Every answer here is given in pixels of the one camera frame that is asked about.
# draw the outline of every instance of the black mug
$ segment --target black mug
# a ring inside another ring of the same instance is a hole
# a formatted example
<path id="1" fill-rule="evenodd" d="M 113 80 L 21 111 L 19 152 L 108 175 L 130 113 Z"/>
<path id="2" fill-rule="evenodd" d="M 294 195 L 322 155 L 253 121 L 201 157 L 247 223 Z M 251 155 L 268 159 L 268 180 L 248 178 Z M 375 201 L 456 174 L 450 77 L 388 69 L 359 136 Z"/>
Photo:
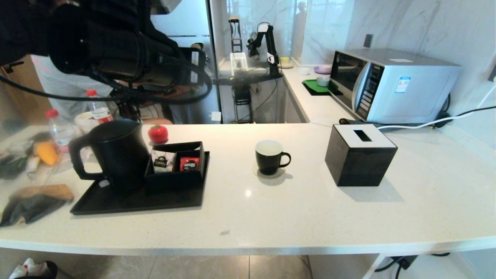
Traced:
<path id="1" fill-rule="evenodd" d="M 282 145 L 275 140 L 262 140 L 255 145 L 256 163 L 258 170 L 264 175 L 273 175 L 278 168 L 283 168 L 291 163 L 291 155 L 282 151 Z M 289 162 L 281 165 L 281 157 L 286 155 Z"/>
<path id="2" fill-rule="evenodd" d="M 141 124 L 129 119 L 105 122 L 88 134 L 69 143 L 70 159 L 81 179 L 108 180 L 116 190 L 130 190 L 144 185 L 150 158 L 141 136 Z M 87 173 L 81 149 L 91 147 L 102 168 L 101 173 Z"/>

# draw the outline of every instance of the plastic water bottle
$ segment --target plastic water bottle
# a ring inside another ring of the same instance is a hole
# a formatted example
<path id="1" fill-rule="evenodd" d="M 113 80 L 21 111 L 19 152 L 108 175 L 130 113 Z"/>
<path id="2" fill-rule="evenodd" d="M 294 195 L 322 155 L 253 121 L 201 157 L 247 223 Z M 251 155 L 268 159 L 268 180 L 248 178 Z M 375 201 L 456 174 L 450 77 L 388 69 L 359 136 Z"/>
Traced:
<path id="1" fill-rule="evenodd" d="M 69 142 L 76 136 L 76 131 L 72 124 L 59 117 L 57 110 L 51 109 L 45 112 L 48 118 L 50 134 L 57 144 L 57 148 L 62 153 L 69 152 Z"/>
<path id="2" fill-rule="evenodd" d="M 88 95 L 88 97 L 96 97 L 97 93 L 96 90 L 91 89 L 86 91 L 86 95 Z M 98 120 L 99 123 L 114 120 L 105 102 L 89 102 L 89 107 L 93 118 Z"/>

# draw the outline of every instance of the microwave control panel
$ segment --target microwave control panel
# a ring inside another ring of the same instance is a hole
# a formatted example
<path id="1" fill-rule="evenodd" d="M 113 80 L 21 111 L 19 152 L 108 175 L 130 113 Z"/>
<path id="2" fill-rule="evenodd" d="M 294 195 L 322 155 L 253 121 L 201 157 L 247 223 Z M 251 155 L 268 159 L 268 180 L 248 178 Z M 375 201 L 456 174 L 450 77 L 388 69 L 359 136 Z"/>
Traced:
<path id="1" fill-rule="evenodd" d="M 367 79 L 365 80 L 365 86 L 360 97 L 360 102 L 358 104 L 357 114 L 360 115 L 364 120 L 367 120 L 370 108 L 372 106 L 375 93 L 379 87 L 380 78 L 384 72 L 384 67 L 376 64 L 372 64 Z"/>

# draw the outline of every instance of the kettle lid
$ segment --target kettle lid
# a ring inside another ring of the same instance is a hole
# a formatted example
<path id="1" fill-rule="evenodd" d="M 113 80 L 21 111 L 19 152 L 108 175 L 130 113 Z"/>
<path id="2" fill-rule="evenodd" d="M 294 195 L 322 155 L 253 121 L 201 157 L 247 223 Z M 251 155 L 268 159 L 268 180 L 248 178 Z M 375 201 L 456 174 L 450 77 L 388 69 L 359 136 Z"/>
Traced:
<path id="1" fill-rule="evenodd" d="M 140 128 L 141 123 L 130 119 L 119 119 L 102 123 L 93 128 L 89 136 L 94 141 L 110 141 L 124 137 Z"/>

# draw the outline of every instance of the red bottle cap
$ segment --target red bottle cap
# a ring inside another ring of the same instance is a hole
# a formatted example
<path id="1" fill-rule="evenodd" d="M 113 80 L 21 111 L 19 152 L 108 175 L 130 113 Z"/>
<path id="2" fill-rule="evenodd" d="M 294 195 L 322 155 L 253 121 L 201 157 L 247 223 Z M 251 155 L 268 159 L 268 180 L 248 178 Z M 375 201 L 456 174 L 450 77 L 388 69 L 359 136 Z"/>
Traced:
<path id="1" fill-rule="evenodd" d="M 86 95 L 90 97 L 96 96 L 96 90 L 95 89 L 86 90 Z"/>
<path id="2" fill-rule="evenodd" d="M 47 110 L 45 112 L 45 116 L 47 118 L 55 118 L 55 117 L 59 116 L 59 112 L 55 109 Z"/>

